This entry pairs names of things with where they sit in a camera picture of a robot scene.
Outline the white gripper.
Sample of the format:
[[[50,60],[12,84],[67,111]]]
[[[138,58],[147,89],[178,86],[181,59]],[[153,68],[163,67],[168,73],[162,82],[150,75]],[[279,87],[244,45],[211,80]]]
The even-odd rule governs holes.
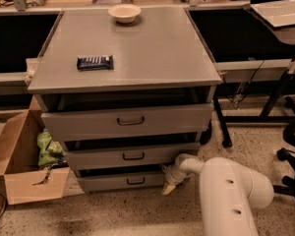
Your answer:
[[[179,169],[175,164],[165,165],[161,164],[161,169],[164,173],[165,184],[162,189],[162,195],[167,196],[175,190],[176,186],[184,182],[190,177],[190,174],[185,173]]]

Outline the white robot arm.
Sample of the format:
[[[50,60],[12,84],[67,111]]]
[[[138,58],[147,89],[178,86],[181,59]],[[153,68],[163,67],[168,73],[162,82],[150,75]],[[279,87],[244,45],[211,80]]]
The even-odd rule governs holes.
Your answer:
[[[187,153],[162,170],[163,195],[191,175],[199,177],[204,236],[259,236],[252,210],[268,207],[274,197],[264,174],[224,157],[202,161]]]

